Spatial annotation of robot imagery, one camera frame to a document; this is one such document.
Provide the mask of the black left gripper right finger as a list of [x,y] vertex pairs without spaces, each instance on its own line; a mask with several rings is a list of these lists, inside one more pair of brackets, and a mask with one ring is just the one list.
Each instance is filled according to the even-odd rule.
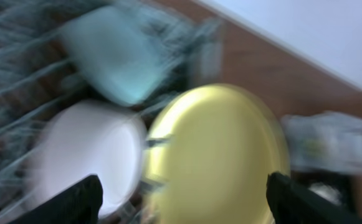
[[279,172],[268,175],[266,198],[276,224],[362,224],[362,218]]

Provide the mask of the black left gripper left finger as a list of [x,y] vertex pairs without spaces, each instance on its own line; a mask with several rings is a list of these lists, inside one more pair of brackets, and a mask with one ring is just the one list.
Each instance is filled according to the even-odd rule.
[[90,175],[10,224],[97,224],[102,184]]

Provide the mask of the white small plate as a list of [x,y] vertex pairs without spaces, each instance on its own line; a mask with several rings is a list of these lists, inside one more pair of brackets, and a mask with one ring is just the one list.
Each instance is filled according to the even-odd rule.
[[137,114],[100,101],[81,101],[60,112],[48,122],[31,155],[28,207],[95,174],[103,187],[98,216],[111,215],[139,183],[145,137]]

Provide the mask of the yellow round plate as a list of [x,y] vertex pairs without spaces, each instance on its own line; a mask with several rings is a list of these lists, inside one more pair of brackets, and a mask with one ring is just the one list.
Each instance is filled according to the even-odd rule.
[[145,222],[273,223],[266,183],[288,174],[282,129],[255,95],[205,85],[175,98],[148,135]]

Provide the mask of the light blue bowl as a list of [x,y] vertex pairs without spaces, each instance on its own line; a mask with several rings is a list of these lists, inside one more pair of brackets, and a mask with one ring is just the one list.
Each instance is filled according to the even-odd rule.
[[145,101],[164,80],[166,67],[136,19],[104,6],[66,22],[60,39],[84,79],[122,106]]

